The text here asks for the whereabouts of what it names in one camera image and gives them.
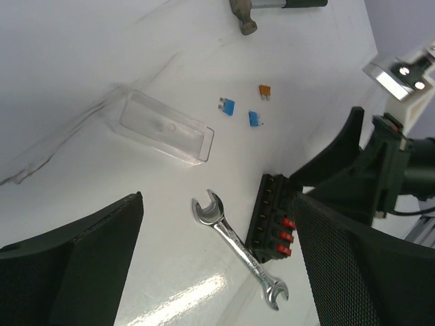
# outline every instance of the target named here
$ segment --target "open-end wrench head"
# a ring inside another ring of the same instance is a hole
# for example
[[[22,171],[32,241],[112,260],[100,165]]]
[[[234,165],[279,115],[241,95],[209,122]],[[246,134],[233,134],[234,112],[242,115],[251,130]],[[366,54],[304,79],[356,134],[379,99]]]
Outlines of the open-end wrench head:
[[[268,289],[266,293],[266,301],[269,304],[269,306],[273,309],[278,311],[278,305],[277,305],[277,296],[281,294],[281,296],[288,300],[288,288],[287,285],[280,279],[277,279],[277,281]]]
[[[222,204],[222,201],[218,195],[213,191],[208,189],[207,192],[209,193],[211,204],[203,209],[198,200],[193,199],[193,213],[199,223],[205,225],[214,225],[219,223],[224,218],[224,204]]]

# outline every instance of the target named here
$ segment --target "transparent plastic container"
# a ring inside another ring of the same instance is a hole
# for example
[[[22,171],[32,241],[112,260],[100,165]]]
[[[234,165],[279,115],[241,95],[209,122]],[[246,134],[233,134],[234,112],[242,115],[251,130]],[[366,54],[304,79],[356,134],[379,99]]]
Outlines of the transparent plastic container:
[[[137,90],[128,91],[121,103],[117,134],[191,165],[209,159],[213,129]]]

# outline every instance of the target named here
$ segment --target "combination wrench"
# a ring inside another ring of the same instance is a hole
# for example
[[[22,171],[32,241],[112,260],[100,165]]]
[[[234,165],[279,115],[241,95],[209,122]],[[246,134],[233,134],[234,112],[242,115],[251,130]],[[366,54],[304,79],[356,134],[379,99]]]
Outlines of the combination wrench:
[[[243,241],[230,227],[225,219],[224,204],[211,190],[207,190],[211,199],[211,205],[203,209],[198,200],[193,199],[193,213],[199,223],[207,225],[216,230],[222,238],[230,245],[232,250],[239,256],[241,261],[248,267],[251,273],[258,279],[264,292],[267,304],[274,310],[278,310],[277,296],[288,300],[287,285],[280,279],[271,276],[252,254],[246,249]]]

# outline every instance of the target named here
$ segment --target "black cable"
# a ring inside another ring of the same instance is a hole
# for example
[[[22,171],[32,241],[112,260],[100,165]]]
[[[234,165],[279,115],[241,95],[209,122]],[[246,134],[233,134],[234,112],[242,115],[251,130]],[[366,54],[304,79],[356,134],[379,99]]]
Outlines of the black cable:
[[[418,212],[396,212],[396,211],[390,211],[388,213],[392,214],[392,215],[397,215],[397,216],[415,216],[415,215],[424,215],[424,214],[429,214],[429,213],[433,213],[435,212],[435,206],[430,208],[430,209],[423,209],[422,211],[418,211]]]

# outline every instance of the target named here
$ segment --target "white surface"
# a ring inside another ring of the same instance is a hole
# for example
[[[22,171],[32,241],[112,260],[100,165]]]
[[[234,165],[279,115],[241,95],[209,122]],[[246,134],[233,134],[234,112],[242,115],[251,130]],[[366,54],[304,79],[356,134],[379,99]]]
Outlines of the white surface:
[[[294,172],[337,135],[355,105],[367,112],[366,139],[385,95],[361,71],[376,54],[364,2],[254,12],[259,29],[249,37],[227,0],[0,6],[3,36],[11,34],[1,68],[10,117],[1,120],[2,162],[137,79],[146,94],[216,132],[209,162],[189,167],[114,134],[104,115],[88,120],[34,175],[0,187],[0,246],[139,190],[145,216],[116,325],[316,325],[297,238],[290,259],[267,265],[290,290],[273,312],[231,249],[195,222],[190,203],[206,204],[205,190],[213,189],[245,238],[262,173]],[[269,102],[259,84],[272,87]],[[233,117],[217,109],[219,97],[236,101]],[[264,125],[250,128],[248,110]]]
[[[432,0],[365,1],[379,52],[403,56],[434,38]]]

